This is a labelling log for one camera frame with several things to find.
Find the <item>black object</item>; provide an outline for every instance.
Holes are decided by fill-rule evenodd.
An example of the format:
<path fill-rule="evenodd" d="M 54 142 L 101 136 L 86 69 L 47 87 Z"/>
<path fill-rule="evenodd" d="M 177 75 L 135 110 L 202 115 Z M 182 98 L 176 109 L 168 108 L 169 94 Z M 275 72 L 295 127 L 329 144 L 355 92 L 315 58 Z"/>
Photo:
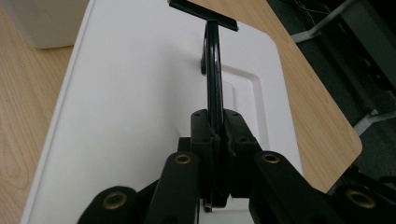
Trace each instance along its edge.
<path fill-rule="evenodd" d="M 175 2 L 193 15 L 209 11 L 180 0 L 170 5 Z M 139 192 L 106 189 L 78 223 L 195 223 L 199 199 L 211 212 L 230 195 L 249 198 L 255 223 L 393 223 L 395 206 L 371 191 L 343 186 L 330 197 L 313 189 L 281 154 L 262 151 L 242 115 L 222 106 L 220 22 L 197 16 L 208 19 L 201 60 L 208 109 L 192 113 L 191 137 L 179 139 L 158 181 Z"/>

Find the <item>white tray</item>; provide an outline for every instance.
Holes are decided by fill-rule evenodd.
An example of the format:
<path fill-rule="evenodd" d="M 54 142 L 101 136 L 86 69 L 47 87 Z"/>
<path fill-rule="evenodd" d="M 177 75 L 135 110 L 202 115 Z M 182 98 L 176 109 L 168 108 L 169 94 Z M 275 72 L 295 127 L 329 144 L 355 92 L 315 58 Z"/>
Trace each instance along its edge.
<path fill-rule="evenodd" d="M 276 45 L 238 25 L 219 28 L 224 107 L 301 173 Z M 165 0 L 89 3 L 21 223 L 76 223 L 103 189 L 159 178 L 178 138 L 190 136 L 191 113 L 206 108 L 204 31 L 205 21 Z M 242 203 L 201 221 L 246 223 Z"/>

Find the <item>wooden table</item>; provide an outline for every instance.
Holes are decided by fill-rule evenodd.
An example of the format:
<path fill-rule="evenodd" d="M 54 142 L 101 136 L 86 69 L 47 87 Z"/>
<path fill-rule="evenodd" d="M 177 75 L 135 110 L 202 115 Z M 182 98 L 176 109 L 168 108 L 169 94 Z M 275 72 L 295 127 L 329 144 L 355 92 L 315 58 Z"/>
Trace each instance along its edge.
<path fill-rule="evenodd" d="M 327 191 L 361 140 L 264 0 L 194 0 L 273 38 L 288 88 L 304 176 Z M 21 217 L 72 47 L 34 49 L 0 7 L 0 223 Z"/>

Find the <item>black metal rod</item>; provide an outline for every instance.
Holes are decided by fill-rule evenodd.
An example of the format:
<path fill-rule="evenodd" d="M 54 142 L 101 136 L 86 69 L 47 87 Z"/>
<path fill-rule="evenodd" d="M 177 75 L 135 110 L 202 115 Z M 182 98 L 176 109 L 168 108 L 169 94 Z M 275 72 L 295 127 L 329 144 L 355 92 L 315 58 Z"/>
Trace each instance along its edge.
<path fill-rule="evenodd" d="M 205 60 L 207 75 L 207 110 L 210 127 L 216 134 L 224 122 L 221 86 L 221 61 L 219 47 L 219 25 L 208 21 L 205 31 Z"/>
<path fill-rule="evenodd" d="M 233 31 L 238 31 L 238 24 L 236 23 L 236 20 L 223 16 L 215 11 L 205 7 L 200 7 L 186 0 L 168 0 L 168 3 L 170 7 L 174 7 L 207 21 L 217 21 L 220 26 Z"/>

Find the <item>gray carpet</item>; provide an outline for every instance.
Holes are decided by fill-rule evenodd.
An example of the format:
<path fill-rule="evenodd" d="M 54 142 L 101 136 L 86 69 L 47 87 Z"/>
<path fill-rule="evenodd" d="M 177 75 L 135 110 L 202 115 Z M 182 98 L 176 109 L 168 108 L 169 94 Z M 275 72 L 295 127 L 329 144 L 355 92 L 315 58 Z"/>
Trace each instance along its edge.
<path fill-rule="evenodd" d="M 320 21 L 326 7 L 314 0 L 267 0 L 287 31 L 293 35 Z M 353 126 L 372 109 L 379 113 L 396 110 L 396 98 L 375 82 L 372 73 L 353 46 L 341 19 L 329 24 L 315 39 L 298 47 Z M 362 153 L 355 160 L 361 172 L 373 179 L 396 175 L 396 119 L 373 124 L 362 136 Z"/>

